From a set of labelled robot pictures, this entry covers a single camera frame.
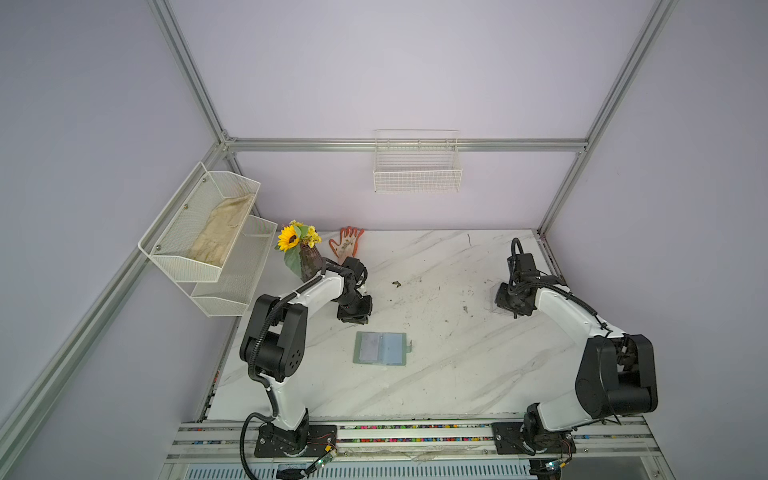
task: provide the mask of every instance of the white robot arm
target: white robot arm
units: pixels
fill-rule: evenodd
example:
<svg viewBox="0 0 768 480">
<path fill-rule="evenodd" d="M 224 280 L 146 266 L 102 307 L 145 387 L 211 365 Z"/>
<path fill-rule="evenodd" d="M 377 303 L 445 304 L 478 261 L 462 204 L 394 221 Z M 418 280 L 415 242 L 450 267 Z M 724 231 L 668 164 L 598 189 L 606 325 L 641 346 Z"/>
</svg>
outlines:
<svg viewBox="0 0 768 480">
<path fill-rule="evenodd" d="M 260 440 L 269 439 L 287 455 L 301 453 L 307 445 L 309 414 L 300 396 L 290 391 L 288 377 L 299 368 L 306 343 L 306 322 L 328 302 L 337 302 L 336 317 L 342 322 L 368 323 L 372 300 L 365 294 L 367 270 L 354 257 L 343 265 L 324 259 L 323 271 L 282 297 L 262 295 L 240 344 L 240 358 L 248 364 L 248 376 L 266 389 L 272 415 L 252 414 L 264 425 Z M 282 323 L 280 333 L 271 326 Z"/>
<path fill-rule="evenodd" d="M 584 347 L 584 354 L 573 389 L 529 406 L 523 424 L 506 427 L 503 435 L 496 435 L 497 440 L 501 437 L 518 453 L 533 455 L 551 446 L 559 451 L 561 442 L 570 438 L 567 434 L 580 425 L 656 409 L 654 351 L 647 338 L 629 335 L 606 322 L 561 285 L 559 278 L 539 271 L 533 256 L 523 253 L 516 238 L 507 263 L 509 283 L 499 287 L 496 305 L 515 317 L 542 311 Z"/>
</svg>

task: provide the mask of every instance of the beige towel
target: beige towel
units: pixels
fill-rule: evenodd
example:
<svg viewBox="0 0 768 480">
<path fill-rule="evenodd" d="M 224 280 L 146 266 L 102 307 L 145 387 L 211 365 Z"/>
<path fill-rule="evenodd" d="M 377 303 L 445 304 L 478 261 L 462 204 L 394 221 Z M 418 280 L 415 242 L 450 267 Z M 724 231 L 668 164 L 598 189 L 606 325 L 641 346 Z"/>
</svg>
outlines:
<svg viewBox="0 0 768 480">
<path fill-rule="evenodd" d="M 223 266 L 235 241 L 237 229 L 248 214 L 254 194 L 227 198 L 210 212 L 205 228 L 192 243 L 187 258 Z"/>
</svg>

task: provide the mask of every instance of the sunflower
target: sunflower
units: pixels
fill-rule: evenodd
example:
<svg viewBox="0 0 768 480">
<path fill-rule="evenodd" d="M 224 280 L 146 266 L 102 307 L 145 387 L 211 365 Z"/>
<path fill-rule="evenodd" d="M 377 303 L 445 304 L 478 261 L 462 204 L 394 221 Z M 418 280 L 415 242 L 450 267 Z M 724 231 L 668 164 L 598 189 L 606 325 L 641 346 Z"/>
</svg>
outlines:
<svg viewBox="0 0 768 480">
<path fill-rule="evenodd" d="M 281 251 L 287 252 L 299 244 L 299 235 L 293 229 L 293 225 L 283 228 L 280 236 L 277 237 L 277 246 Z"/>
</svg>

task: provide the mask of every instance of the tabletop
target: tabletop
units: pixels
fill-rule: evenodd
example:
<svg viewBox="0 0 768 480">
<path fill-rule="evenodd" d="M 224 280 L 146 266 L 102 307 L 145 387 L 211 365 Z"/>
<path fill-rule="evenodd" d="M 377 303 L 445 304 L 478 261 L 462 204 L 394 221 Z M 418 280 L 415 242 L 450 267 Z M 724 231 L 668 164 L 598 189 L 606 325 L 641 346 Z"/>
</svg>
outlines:
<svg viewBox="0 0 768 480">
<path fill-rule="evenodd" d="M 322 255 L 335 258 L 323 234 Z M 289 378 L 314 420 L 502 418 L 573 388 L 581 351 L 545 314 L 515 319 L 493 298 L 518 237 L 548 273 L 531 230 L 366 231 L 357 257 L 373 299 L 367 325 L 342 323 L 335 303 L 309 318 L 305 357 Z M 271 250 L 256 297 L 301 284 Z M 240 321 L 216 387 L 209 420 L 269 413 L 261 384 L 248 378 Z M 404 366 L 353 362 L 356 332 L 405 333 Z"/>
</svg>

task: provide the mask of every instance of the wire mesh basket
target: wire mesh basket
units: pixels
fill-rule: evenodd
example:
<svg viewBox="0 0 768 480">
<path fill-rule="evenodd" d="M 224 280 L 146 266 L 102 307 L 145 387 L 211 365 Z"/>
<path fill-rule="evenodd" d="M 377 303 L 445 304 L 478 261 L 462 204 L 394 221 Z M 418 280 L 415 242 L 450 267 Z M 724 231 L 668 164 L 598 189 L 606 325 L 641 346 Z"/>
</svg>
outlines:
<svg viewBox="0 0 768 480">
<path fill-rule="evenodd" d="M 277 223 L 249 215 L 219 281 L 198 283 L 190 298 L 208 316 L 242 316 L 256 292 Z"/>
<path fill-rule="evenodd" d="M 232 172 L 205 170 L 154 247 L 149 247 L 149 252 L 145 251 L 142 248 L 142 239 L 139 248 L 174 282 L 217 282 L 246 224 L 245 217 L 235 229 L 234 241 L 223 255 L 221 265 L 190 258 L 190 249 L 205 228 L 214 208 L 227 198 L 252 194 L 247 209 L 244 209 L 246 212 L 251 211 L 259 186 L 259 182 Z"/>
<path fill-rule="evenodd" d="M 457 130 L 377 130 L 373 188 L 380 194 L 458 192 Z"/>
</svg>

